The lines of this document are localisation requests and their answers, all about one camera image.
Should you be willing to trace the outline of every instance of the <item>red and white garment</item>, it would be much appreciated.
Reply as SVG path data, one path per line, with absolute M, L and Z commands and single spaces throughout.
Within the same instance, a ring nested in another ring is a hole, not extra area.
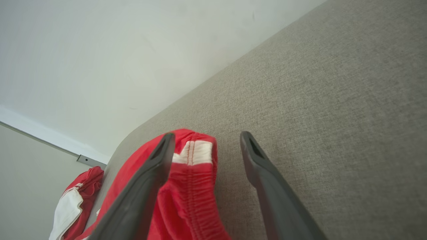
M 173 131 L 175 153 L 169 179 L 160 188 L 149 240 L 228 240 L 214 196 L 217 168 L 215 138 L 188 129 Z M 163 135 L 144 144 L 124 163 L 107 192 L 96 222 L 77 240 L 88 237 Z
M 49 240 L 74 240 L 82 234 L 103 176 L 104 171 L 100 167 L 93 167 L 67 187 L 56 206 Z

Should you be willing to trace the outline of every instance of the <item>white fabric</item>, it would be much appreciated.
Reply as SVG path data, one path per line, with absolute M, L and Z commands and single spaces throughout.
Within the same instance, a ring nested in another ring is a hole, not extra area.
M 181 154 L 173 154 L 172 162 L 190 166 L 202 163 L 212 164 L 212 146 L 213 144 L 208 141 L 188 141 Z
M 80 205 L 83 198 L 78 192 L 78 187 L 65 191 L 55 209 L 53 218 L 53 229 L 49 240 L 61 240 L 62 235 L 73 225 L 82 213 Z

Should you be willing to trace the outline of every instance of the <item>textured gray fabric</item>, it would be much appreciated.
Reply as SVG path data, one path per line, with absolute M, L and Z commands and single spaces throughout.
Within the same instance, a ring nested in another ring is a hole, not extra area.
M 186 127 L 218 141 L 231 237 L 265 239 L 240 153 L 249 130 L 330 239 L 425 239 L 426 23 L 423 0 L 327 1 L 129 134 L 92 214 L 138 147 Z

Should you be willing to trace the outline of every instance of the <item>gray fabric surface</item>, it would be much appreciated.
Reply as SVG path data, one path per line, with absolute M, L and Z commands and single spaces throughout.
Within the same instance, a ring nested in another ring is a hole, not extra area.
M 266 238 L 242 130 L 330 239 L 426 239 L 426 23 L 423 0 L 327 1 L 129 134 L 90 223 L 123 162 L 186 127 L 218 141 L 216 199 L 235 240 Z

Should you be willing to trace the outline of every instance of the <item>red fabric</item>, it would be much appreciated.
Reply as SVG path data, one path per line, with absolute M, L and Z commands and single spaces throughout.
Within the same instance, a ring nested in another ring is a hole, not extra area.
M 180 154 L 188 141 L 213 144 L 212 163 L 193 166 L 172 163 L 169 179 L 159 190 L 153 211 L 149 240 L 223 240 L 230 239 L 219 218 L 214 197 L 217 167 L 215 138 L 188 129 L 173 131 L 175 153 Z M 89 236 L 99 220 L 134 173 L 144 164 L 163 135 L 144 144 L 124 163 L 107 192 L 96 222 L 77 239 Z
M 73 225 L 63 235 L 64 240 L 74 240 L 76 237 L 82 234 L 85 229 L 86 222 L 88 221 L 89 215 L 91 214 L 94 201 L 97 198 L 98 192 L 101 188 L 101 181 L 104 176 L 104 170 L 99 166 L 93 167 L 88 171 L 80 174 L 65 191 L 74 186 L 80 186 L 79 183 L 83 184 L 79 189 L 79 193 L 83 198 L 83 203 L 80 205 L 82 213 L 79 218 L 73 223 Z

